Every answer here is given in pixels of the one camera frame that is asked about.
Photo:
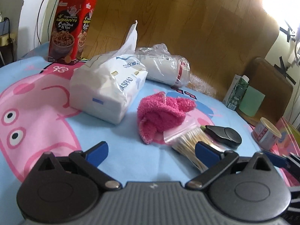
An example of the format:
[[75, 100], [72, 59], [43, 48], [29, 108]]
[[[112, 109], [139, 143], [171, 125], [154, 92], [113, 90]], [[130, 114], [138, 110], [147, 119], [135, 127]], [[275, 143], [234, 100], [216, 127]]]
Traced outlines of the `green drink carton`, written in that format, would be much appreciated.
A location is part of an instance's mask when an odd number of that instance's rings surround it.
[[223, 104], [228, 109], [235, 111], [248, 88], [248, 84], [249, 78], [246, 75], [235, 75], [223, 99]]

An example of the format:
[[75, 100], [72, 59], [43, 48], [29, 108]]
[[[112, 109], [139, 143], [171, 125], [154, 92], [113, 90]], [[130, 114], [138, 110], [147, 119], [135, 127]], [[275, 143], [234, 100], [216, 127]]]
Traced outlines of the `round white food can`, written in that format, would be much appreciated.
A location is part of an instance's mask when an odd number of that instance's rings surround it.
[[282, 137], [281, 132], [264, 117], [260, 118], [251, 135], [260, 148], [267, 151]]

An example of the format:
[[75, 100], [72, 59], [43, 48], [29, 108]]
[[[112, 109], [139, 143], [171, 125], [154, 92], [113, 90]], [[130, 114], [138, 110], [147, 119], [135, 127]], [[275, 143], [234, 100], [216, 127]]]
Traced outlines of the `pink fluffy sock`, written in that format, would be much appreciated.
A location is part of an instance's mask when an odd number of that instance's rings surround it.
[[157, 133], [180, 126], [196, 103], [184, 97], [168, 97], [161, 91], [144, 97], [137, 108], [137, 123], [141, 139], [151, 144]]

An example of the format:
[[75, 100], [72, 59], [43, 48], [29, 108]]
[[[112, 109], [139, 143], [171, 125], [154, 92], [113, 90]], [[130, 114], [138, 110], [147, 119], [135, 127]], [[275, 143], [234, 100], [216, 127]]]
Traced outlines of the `cotton swabs bag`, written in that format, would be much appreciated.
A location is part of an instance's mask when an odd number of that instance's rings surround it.
[[225, 147], [205, 134], [204, 127], [192, 118], [186, 118], [180, 126], [164, 131], [163, 138], [167, 145], [185, 156], [200, 172], [206, 171], [208, 167], [195, 155], [197, 142], [202, 141], [217, 151], [225, 151]]

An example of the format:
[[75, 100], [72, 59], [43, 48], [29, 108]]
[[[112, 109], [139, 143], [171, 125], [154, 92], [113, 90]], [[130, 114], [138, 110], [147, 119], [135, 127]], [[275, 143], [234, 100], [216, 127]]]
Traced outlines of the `pink metal tin box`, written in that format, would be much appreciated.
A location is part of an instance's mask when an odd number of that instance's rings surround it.
[[271, 152], [277, 155], [288, 156], [293, 153], [299, 156], [299, 131], [284, 117], [281, 117], [276, 123], [276, 128], [282, 137], [272, 147]]

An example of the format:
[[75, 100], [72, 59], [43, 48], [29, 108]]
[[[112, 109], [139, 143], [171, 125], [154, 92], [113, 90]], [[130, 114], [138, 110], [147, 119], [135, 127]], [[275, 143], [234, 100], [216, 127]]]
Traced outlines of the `brown wooden headboard panel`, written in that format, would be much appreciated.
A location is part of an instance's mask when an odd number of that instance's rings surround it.
[[279, 34], [262, 0], [97, 0], [83, 56], [120, 48], [135, 21], [137, 46], [163, 43], [185, 57], [197, 79], [193, 87], [218, 100]]

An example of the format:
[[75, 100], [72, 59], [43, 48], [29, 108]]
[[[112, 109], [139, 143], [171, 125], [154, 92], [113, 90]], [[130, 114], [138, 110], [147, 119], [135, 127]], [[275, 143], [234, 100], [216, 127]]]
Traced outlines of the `white tissue pack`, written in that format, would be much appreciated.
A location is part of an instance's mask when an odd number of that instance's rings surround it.
[[137, 23], [116, 51], [96, 55], [76, 69], [70, 80], [70, 106], [114, 125], [119, 124], [148, 75], [134, 54]]

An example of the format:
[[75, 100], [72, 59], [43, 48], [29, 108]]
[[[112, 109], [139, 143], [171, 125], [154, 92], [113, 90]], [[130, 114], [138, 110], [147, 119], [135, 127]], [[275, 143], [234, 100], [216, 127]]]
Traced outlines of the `blue Peppa Pig blanket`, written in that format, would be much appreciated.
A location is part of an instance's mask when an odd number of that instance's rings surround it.
[[[299, 224], [299, 187], [288, 187], [259, 149], [248, 124], [219, 101], [147, 81], [117, 125], [70, 106], [70, 79], [81, 64], [27, 57], [1, 68], [1, 224]], [[204, 190], [185, 184], [199, 172], [157, 134], [146, 145], [137, 108], [148, 95], [196, 103], [187, 114], [242, 138], [230, 173]], [[69, 160], [108, 144], [98, 169], [122, 189], [99, 190]]]

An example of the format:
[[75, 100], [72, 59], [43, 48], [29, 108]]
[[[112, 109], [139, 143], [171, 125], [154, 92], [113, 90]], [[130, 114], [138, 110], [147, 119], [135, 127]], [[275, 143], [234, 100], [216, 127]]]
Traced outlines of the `green plastic cup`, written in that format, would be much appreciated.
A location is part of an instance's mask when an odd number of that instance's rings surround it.
[[265, 94], [261, 93], [260, 91], [256, 90], [251, 86], [248, 86], [238, 108], [247, 116], [253, 117], [257, 113], [264, 98]]

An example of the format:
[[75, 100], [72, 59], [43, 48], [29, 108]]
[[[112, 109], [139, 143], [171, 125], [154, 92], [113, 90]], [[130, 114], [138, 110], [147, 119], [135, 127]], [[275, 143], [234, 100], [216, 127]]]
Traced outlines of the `red snack box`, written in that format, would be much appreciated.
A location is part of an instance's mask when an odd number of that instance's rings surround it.
[[82, 59], [96, 2], [59, 0], [49, 41], [49, 62], [74, 65]]

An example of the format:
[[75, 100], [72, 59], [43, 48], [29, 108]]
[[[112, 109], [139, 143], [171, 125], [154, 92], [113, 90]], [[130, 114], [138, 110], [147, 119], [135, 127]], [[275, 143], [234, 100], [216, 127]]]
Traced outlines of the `brown padded chair back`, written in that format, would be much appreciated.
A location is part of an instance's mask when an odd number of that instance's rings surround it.
[[271, 65], [262, 57], [251, 60], [244, 70], [250, 78], [249, 85], [265, 95], [261, 106], [254, 116], [248, 116], [241, 110], [238, 114], [249, 124], [255, 126], [264, 117], [276, 124], [283, 116], [291, 99], [293, 85], [284, 67]]

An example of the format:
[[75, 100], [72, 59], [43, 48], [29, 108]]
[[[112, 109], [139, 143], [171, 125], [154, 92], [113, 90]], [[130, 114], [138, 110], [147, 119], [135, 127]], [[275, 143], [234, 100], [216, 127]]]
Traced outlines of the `white paper cup stack bag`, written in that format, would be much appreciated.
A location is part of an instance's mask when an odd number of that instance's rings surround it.
[[187, 86], [190, 82], [188, 60], [170, 54], [164, 43], [136, 48], [135, 56], [146, 66], [149, 80], [176, 87]]

